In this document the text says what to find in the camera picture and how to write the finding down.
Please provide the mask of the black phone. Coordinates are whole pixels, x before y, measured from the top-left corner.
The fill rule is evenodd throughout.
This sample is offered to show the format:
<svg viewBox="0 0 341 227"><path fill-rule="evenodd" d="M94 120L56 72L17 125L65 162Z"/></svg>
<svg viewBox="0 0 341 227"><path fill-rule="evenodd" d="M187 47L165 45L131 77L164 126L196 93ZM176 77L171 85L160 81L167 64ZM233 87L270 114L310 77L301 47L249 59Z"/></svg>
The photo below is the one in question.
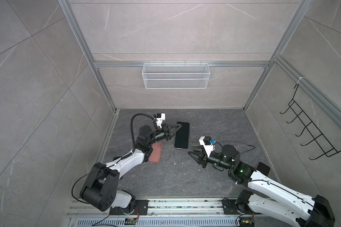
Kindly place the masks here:
<svg viewBox="0 0 341 227"><path fill-rule="evenodd" d="M187 122L177 122L181 127L177 130L174 139L175 149L188 149L190 124Z"/></svg>
<svg viewBox="0 0 341 227"><path fill-rule="evenodd" d="M264 164L263 162L258 162L256 170L261 172L263 175L268 176L271 171L271 168L268 165Z"/></svg>

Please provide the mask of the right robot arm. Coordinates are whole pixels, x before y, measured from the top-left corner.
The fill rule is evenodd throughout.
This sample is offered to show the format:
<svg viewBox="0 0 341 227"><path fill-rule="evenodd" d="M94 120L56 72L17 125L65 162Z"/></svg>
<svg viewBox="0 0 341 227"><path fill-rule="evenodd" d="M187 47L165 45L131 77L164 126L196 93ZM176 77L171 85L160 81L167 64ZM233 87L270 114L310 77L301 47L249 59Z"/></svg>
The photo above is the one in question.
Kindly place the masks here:
<svg viewBox="0 0 341 227"><path fill-rule="evenodd" d="M329 201L299 193L268 177L270 168L262 162L252 167L240 160L233 145L224 145L221 152L214 144L194 147L188 154L203 168L212 165L227 170L228 177L245 186L235 206L241 215L261 213L294 227L333 227L335 216Z"/></svg>

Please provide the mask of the pink phone case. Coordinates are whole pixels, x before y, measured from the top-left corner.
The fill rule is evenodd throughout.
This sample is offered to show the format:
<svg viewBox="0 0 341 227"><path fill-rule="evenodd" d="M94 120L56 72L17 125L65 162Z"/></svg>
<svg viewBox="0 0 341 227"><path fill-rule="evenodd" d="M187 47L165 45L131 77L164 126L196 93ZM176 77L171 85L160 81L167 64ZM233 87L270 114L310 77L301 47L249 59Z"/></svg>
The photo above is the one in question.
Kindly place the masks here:
<svg viewBox="0 0 341 227"><path fill-rule="evenodd" d="M163 144L161 142L152 144L152 153L148 161L151 163L159 163L161 159L162 150L163 150Z"/></svg>

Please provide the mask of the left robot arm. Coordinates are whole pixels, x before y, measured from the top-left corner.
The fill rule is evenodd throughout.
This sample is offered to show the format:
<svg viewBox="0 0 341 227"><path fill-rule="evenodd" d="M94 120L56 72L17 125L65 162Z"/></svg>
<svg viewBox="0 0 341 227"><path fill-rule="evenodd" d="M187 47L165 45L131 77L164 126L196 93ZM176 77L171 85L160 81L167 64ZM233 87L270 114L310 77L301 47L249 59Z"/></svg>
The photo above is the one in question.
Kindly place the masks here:
<svg viewBox="0 0 341 227"><path fill-rule="evenodd" d="M180 124L166 123L154 130L148 125L142 126L130 152L112 162L98 162L92 167L79 197L100 211L118 208L126 214L131 214L135 209L135 196L118 190L119 179L132 168L149 160L153 153L153 144L170 140L180 128Z"/></svg>

